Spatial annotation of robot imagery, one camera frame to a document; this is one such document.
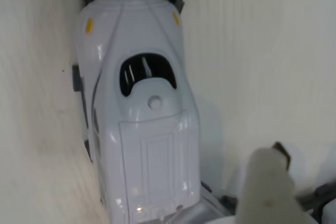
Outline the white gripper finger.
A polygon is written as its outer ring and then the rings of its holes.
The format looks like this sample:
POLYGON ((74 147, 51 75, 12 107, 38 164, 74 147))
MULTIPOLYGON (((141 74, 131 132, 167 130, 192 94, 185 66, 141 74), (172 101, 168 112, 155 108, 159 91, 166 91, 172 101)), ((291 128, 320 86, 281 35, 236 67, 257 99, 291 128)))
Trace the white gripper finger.
POLYGON ((255 150, 248 161, 236 223, 311 223, 295 197, 291 157, 280 142, 255 150))

